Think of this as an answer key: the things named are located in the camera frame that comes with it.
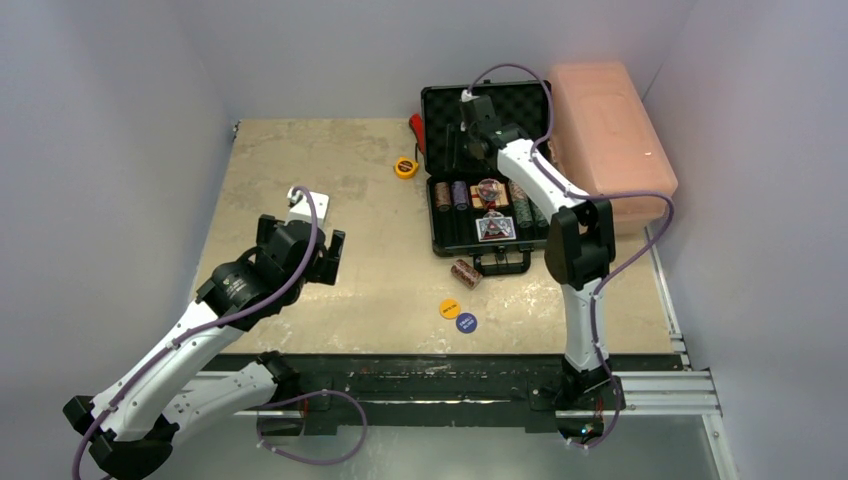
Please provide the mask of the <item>purple poker chip roll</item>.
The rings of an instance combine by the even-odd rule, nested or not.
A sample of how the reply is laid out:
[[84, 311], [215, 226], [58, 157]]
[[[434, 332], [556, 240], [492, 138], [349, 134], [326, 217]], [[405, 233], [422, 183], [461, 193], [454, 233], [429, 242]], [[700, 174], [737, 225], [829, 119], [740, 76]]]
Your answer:
[[454, 181], [451, 184], [452, 206], [457, 211], [464, 211], [469, 208], [469, 189], [464, 181]]

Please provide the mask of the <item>brown poker chip roll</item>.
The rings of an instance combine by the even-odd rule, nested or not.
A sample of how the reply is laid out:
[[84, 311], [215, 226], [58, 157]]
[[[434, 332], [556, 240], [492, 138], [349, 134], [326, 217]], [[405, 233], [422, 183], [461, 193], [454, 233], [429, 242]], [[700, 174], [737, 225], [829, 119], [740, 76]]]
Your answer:
[[447, 212], [452, 207], [451, 188], [448, 182], [438, 182], [433, 186], [435, 208]]

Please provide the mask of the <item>red black chip roll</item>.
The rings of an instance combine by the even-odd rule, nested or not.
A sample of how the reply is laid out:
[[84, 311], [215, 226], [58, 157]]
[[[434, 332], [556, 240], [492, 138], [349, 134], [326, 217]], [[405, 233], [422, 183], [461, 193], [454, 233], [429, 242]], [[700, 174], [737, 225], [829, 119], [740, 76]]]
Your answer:
[[483, 275], [463, 259], [457, 259], [451, 265], [451, 275], [468, 289], [475, 289], [483, 279]]

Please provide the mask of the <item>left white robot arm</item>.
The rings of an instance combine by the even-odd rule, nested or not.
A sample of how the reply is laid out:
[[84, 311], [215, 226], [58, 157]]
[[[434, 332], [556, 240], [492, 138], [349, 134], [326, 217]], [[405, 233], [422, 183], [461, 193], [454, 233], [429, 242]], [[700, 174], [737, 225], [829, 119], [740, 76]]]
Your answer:
[[63, 413], [112, 479], [144, 479], [193, 434], [239, 410], [292, 405], [300, 374], [278, 351], [260, 354], [211, 386], [186, 386], [225, 347], [296, 302], [307, 283], [335, 283], [345, 234], [303, 220], [258, 220], [256, 244], [215, 268], [176, 325], [103, 392], [77, 395]]

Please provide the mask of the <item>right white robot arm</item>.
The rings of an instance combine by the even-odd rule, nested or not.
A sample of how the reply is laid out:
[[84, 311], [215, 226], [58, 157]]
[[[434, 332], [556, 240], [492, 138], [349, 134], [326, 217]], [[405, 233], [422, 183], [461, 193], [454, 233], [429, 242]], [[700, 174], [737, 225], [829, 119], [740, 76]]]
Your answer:
[[584, 407], [614, 379], [603, 313], [616, 257], [612, 206], [551, 166], [523, 128], [498, 116], [489, 96], [464, 90], [457, 104], [467, 153], [515, 182], [548, 218], [544, 260], [561, 287], [567, 337], [557, 379], [532, 387], [530, 402], [548, 411]]

